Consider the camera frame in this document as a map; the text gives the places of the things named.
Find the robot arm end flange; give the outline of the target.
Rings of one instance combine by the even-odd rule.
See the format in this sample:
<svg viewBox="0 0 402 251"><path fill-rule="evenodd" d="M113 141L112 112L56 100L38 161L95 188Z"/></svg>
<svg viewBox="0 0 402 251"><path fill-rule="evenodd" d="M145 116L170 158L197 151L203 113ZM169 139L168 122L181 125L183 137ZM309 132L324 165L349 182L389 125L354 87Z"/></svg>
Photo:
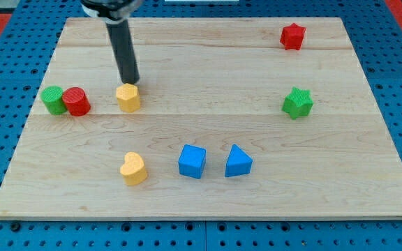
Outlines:
<svg viewBox="0 0 402 251"><path fill-rule="evenodd" d="M107 24L126 20L142 4L143 0L81 0L83 11L89 17L101 18Z"/></svg>

